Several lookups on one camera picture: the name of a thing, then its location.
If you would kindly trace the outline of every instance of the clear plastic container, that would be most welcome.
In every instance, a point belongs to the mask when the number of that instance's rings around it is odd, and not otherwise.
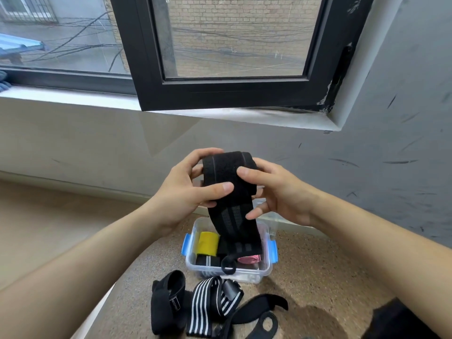
[[[185,235],[182,245],[182,255],[185,256],[187,268],[194,271],[200,278],[222,276],[223,278],[230,278],[238,282],[259,283],[263,276],[268,276],[272,272],[273,264],[278,262],[278,249],[276,247],[276,241],[270,240],[268,226],[258,219],[257,227],[262,239],[263,254],[261,255],[261,261],[253,264],[253,268],[244,268],[246,265],[238,264],[233,275],[226,275],[220,267],[195,265],[196,245],[199,241],[200,233],[204,231],[217,232],[210,218],[196,219],[192,233]]]

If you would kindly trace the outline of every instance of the blue cloth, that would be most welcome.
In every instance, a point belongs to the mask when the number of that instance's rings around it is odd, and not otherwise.
[[[0,93],[11,88],[11,83],[6,82],[8,74],[0,70]]]

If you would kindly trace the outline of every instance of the white wall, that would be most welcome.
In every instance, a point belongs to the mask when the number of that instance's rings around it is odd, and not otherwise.
[[[340,132],[4,98],[0,170],[152,194],[194,148],[244,150],[452,247],[451,7],[404,0]]]

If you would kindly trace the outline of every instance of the blue clip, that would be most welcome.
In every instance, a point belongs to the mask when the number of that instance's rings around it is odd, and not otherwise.
[[[181,254],[183,256],[187,255],[187,251],[189,250],[189,243],[190,243],[190,238],[192,237],[191,234],[185,234],[185,239],[184,239],[184,243],[182,244],[182,251]]]
[[[276,240],[269,240],[267,242],[268,246],[268,257],[270,258],[270,263],[274,264],[278,262],[278,248],[276,246]]]

